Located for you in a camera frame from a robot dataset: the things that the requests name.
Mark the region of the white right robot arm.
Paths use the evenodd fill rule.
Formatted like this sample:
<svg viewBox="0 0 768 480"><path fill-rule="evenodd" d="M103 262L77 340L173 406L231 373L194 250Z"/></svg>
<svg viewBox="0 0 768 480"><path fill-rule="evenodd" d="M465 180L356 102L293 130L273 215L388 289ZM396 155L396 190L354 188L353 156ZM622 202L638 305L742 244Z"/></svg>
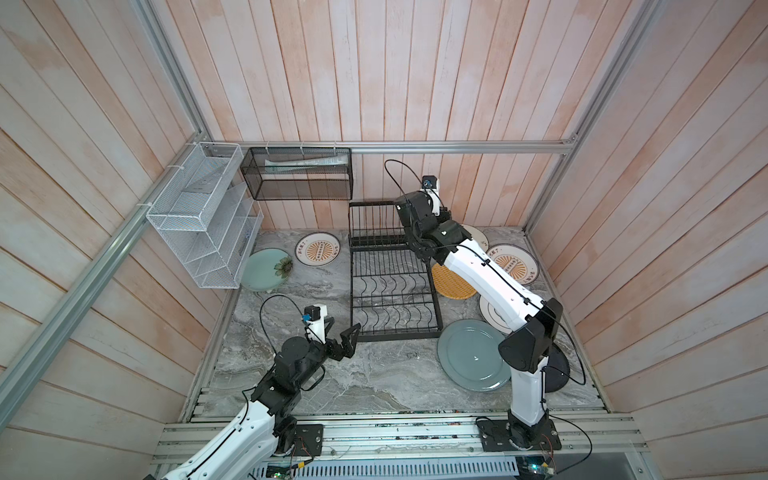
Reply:
<svg viewBox="0 0 768 480"><path fill-rule="evenodd" d="M510 442L521 450L538 444L549 431L545 369L563 307L531 293L492 260L451 213L423 191L394 201L407 246L424 261L433 260L474 288L511 329L498 352L511 367L508 410Z"/></svg>

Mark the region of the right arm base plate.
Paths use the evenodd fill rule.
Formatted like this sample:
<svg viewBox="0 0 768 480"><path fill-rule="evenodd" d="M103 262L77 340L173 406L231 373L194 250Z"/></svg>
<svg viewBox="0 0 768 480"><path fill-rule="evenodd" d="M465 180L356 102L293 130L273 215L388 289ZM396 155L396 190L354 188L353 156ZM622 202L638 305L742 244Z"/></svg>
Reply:
<svg viewBox="0 0 768 480"><path fill-rule="evenodd" d="M548 411L533 426L526 425L511 413L508 413L506 419L499 420L478 416L475 418L475 426L484 452L562 449L559 433Z"/></svg>

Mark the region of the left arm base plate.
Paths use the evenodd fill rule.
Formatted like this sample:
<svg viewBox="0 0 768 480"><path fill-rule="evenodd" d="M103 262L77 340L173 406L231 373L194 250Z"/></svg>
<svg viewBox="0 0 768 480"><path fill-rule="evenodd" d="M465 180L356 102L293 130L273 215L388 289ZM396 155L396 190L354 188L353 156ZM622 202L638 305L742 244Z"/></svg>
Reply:
<svg viewBox="0 0 768 480"><path fill-rule="evenodd" d="M317 457L322 452L324 426L320 423L291 424L277 430L276 436L276 456L293 454Z"/></svg>

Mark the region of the black wire dish rack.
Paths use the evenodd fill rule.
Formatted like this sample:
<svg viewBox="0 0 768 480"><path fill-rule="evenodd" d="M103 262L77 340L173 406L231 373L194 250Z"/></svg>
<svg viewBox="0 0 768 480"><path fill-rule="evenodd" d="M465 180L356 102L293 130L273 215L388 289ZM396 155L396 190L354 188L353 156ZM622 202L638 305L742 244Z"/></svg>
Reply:
<svg viewBox="0 0 768 480"><path fill-rule="evenodd" d="M431 266L406 244L391 201L348 210L352 324L362 342L437 338L443 321Z"/></svg>

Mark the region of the yellow woven plate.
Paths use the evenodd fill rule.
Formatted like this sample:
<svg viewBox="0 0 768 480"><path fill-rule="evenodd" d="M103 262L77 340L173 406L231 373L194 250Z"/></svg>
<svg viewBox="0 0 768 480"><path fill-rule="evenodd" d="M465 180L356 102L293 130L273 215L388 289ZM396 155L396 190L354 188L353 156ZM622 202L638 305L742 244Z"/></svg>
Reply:
<svg viewBox="0 0 768 480"><path fill-rule="evenodd" d="M440 264L433 264L431 274L437 292L452 300L466 300L477 291L461 276Z"/></svg>

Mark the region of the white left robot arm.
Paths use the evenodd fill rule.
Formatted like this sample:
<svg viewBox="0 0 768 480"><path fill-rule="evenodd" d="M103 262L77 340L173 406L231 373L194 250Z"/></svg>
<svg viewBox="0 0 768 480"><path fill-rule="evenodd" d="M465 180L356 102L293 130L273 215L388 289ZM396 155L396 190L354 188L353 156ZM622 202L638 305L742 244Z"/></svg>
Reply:
<svg viewBox="0 0 768 480"><path fill-rule="evenodd" d="M273 366L252 388L243 391L245 406L235 418L167 479L244 479L277 452L294 444L294 407L306 383L327 360L355 354L362 325L356 323L338 340L321 340L311 329L286 340Z"/></svg>

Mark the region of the cream plate with berry sprigs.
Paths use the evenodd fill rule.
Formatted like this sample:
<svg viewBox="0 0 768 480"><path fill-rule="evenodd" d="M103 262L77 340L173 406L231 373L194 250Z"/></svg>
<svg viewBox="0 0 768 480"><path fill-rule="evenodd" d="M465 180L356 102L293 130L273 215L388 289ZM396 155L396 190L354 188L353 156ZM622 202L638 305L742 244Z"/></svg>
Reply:
<svg viewBox="0 0 768 480"><path fill-rule="evenodd" d="M481 247L483 252L487 252L490 245L487 236L478 228L463 224L462 227L471 235L472 239Z"/></svg>

